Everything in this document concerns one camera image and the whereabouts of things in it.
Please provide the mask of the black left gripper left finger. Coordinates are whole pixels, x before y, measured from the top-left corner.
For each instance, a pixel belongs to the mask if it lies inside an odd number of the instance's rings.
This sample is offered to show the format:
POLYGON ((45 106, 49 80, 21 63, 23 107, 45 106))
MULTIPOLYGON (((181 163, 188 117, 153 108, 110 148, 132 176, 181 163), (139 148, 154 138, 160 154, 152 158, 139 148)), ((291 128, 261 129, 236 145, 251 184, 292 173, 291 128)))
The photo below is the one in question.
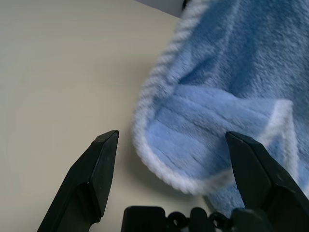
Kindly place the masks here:
POLYGON ((66 174, 38 230, 87 232, 104 216, 119 132, 99 135, 66 174))

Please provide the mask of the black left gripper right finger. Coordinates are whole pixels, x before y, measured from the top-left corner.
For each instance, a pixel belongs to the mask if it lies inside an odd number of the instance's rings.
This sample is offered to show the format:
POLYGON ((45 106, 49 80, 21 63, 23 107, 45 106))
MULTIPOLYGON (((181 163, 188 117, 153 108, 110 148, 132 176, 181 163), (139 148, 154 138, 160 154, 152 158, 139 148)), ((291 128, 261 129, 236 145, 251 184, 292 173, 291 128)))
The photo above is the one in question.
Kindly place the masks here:
POLYGON ((232 212, 236 232, 307 232, 309 201, 264 146, 246 135, 225 134, 237 188, 245 205, 232 212))

